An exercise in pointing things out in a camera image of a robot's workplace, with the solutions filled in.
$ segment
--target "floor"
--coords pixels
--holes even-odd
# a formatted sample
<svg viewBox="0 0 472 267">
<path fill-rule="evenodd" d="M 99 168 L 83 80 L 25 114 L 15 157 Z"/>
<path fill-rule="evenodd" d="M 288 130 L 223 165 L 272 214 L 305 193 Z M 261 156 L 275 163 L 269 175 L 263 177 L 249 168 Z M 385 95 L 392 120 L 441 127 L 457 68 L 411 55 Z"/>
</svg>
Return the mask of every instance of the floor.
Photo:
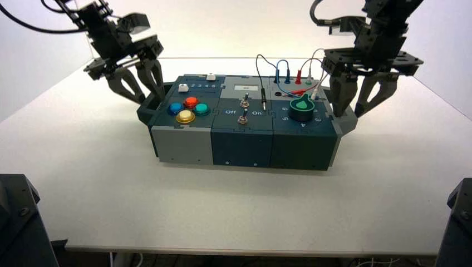
<svg viewBox="0 0 472 267">
<path fill-rule="evenodd" d="M 56 252 L 60 267 L 108 267 L 108 253 L 71 253 Z M 139 254 L 130 255 L 130 265 L 136 267 L 140 261 Z M 433 267 L 434 257 L 385 259 L 375 258 L 377 264 L 371 264 L 370 258 L 287 258 L 265 256 L 209 256 L 209 255 L 164 255 L 143 254 L 140 267 L 276 267 L 276 266 L 312 266 L 312 267 Z"/>
</svg>

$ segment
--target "push button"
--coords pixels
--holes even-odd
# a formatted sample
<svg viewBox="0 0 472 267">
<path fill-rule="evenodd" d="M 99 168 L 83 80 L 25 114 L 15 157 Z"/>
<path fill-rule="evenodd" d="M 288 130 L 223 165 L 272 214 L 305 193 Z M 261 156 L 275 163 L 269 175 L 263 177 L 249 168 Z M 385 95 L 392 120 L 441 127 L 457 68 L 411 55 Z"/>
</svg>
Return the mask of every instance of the push button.
<svg viewBox="0 0 472 267">
<path fill-rule="evenodd" d="M 314 103 L 305 93 L 302 97 L 290 101 L 288 116 L 296 121 L 310 121 L 313 119 Z"/>
<path fill-rule="evenodd" d="M 195 119 L 195 114 L 190 110 L 182 110 L 175 119 L 180 123 L 191 123 Z"/>
<path fill-rule="evenodd" d="M 184 110 L 184 106 L 181 103 L 172 103 L 168 108 L 169 114 L 175 116 L 179 114 L 180 111 Z"/>
<path fill-rule="evenodd" d="M 198 99 L 196 97 L 193 97 L 193 96 L 187 97 L 185 99 L 185 102 L 184 102 L 184 106 L 186 108 L 189 108 L 189 109 L 194 108 L 196 106 L 196 104 L 198 104 Z"/>
<path fill-rule="evenodd" d="M 200 103 L 195 106 L 193 112 L 197 116 L 206 116 L 210 114 L 210 107 L 205 103 Z"/>
</svg>

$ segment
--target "table surface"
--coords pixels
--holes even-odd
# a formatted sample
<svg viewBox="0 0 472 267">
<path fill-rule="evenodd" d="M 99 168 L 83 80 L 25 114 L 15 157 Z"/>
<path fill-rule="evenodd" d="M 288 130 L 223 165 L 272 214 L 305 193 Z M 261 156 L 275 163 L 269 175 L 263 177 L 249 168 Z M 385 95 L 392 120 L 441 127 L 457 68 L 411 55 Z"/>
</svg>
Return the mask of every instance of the table surface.
<svg viewBox="0 0 472 267">
<path fill-rule="evenodd" d="M 254 74 L 254 59 L 161 63 L 166 81 Z M 413 77 L 398 88 L 328 171 L 174 165 L 155 157 L 134 103 L 78 70 L 0 123 L 0 172 L 27 175 L 50 239 L 69 249 L 436 254 L 446 199 L 472 175 L 472 122 Z"/>
</svg>

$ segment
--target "rotary knob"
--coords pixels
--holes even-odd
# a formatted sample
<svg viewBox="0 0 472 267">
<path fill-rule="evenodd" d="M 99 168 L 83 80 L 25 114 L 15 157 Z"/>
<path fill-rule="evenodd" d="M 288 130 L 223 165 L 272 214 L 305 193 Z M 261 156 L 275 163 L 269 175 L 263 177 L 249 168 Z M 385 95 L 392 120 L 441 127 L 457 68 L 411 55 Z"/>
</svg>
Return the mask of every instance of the rotary knob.
<svg viewBox="0 0 472 267">
<path fill-rule="evenodd" d="M 314 103 L 307 94 L 290 101 L 288 116 L 296 121 L 310 121 L 313 119 Z"/>
</svg>

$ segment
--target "blue wire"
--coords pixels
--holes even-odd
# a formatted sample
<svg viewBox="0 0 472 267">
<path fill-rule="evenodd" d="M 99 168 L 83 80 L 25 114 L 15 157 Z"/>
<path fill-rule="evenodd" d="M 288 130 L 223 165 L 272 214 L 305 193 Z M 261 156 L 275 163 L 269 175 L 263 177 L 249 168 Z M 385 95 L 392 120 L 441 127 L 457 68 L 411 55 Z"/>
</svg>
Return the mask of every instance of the blue wire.
<svg viewBox="0 0 472 267">
<path fill-rule="evenodd" d="M 279 72 L 278 72 L 278 70 L 279 70 L 279 63 L 282 62 L 282 61 L 284 61 L 284 62 L 287 64 L 287 69 L 289 69 L 289 67 L 288 67 L 288 61 L 286 61 L 286 60 L 279 60 L 279 61 L 277 62 L 277 65 L 276 65 L 276 84 L 277 84 L 277 87 L 279 87 L 279 90 L 280 90 L 280 91 L 284 92 L 285 94 L 287 94 L 287 95 L 289 95 L 289 96 L 296 97 L 296 98 L 300 98 L 299 96 L 294 95 L 294 94 L 292 94 L 292 93 L 290 93 L 290 92 L 287 92 L 287 91 L 285 91 L 284 89 L 282 89 L 282 88 L 280 87 Z"/>
</svg>

